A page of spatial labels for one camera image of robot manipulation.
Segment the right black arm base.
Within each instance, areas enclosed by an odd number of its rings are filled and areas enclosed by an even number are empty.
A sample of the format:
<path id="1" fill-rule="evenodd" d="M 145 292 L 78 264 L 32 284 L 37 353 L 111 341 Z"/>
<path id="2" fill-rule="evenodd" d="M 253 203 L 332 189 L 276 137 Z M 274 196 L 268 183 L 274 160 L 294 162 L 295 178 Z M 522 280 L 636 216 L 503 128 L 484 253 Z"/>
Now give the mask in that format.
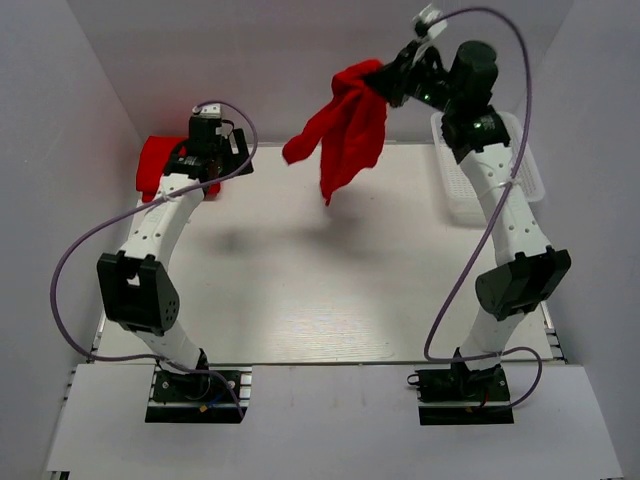
<path id="1" fill-rule="evenodd" d="M 479 369 L 473 362 L 414 371 L 407 384 L 417 391 L 422 426 L 509 425 L 514 422 L 505 372 L 497 359 Z"/>

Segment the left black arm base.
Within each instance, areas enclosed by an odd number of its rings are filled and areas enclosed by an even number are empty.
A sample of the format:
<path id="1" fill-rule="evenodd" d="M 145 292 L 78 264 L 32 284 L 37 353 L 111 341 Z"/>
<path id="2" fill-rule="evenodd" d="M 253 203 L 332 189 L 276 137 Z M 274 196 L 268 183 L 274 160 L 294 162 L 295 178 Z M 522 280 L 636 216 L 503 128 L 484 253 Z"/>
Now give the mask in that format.
<path id="1" fill-rule="evenodd" d="M 240 424 L 252 386 L 250 367 L 215 375 L 180 375 L 156 366 L 145 413 L 147 424 Z"/>

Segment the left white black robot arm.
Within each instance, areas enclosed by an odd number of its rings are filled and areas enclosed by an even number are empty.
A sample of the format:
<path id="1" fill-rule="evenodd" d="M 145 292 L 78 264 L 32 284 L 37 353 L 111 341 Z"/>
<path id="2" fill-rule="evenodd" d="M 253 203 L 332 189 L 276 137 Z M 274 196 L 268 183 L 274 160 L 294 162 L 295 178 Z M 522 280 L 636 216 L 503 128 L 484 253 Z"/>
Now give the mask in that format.
<path id="1" fill-rule="evenodd" d="M 169 274 L 170 257 L 194 210 L 215 181 L 242 167 L 251 172 L 242 130 L 224 133 L 220 107 L 196 109 L 188 136 L 168 148 L 151 180 L 142 182 L 148 210 L 141 223 L 114 254 L 104 253 L 97 272 L 106 317 L 141 339 L 178 374 L 177 387 L 199 399 L 211 387 L 205 354 L 180 324 L 180 298 Z"/>

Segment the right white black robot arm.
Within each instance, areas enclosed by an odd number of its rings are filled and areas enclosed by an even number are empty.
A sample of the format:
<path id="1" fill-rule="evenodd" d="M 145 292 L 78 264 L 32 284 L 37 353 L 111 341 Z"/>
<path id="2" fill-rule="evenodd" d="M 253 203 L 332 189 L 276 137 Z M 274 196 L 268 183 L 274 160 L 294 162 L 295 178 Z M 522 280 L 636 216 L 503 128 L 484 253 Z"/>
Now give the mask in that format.
<path id="1" fill-rule="evenodd" d="M 461 44 L 446 68 L 436 47 L 412 41 L 392 62 L 365 78 L 392 107 L 413 98 L 441 112 L 442 137 L 486 219 L 479 245 L 433 323 L 438 327 L 443 321 L 483 247 L 491 243 L 496 265 L 475 281 L 479 308 L 471 330 L 449 358 L 424 353 L 433 364 L 464 364 L 451 374 L 451 384 L 466 399 L 486 389 L 485 371 L 511 354 L 513 333 L 550 297 L 571 266 L 569 252 L 554 248 L 543 233 L 517 181 L 526 142 L 512 141 L 502 115 L 491 104 L 497 76 L 497 54 L 484 42 Z"/>

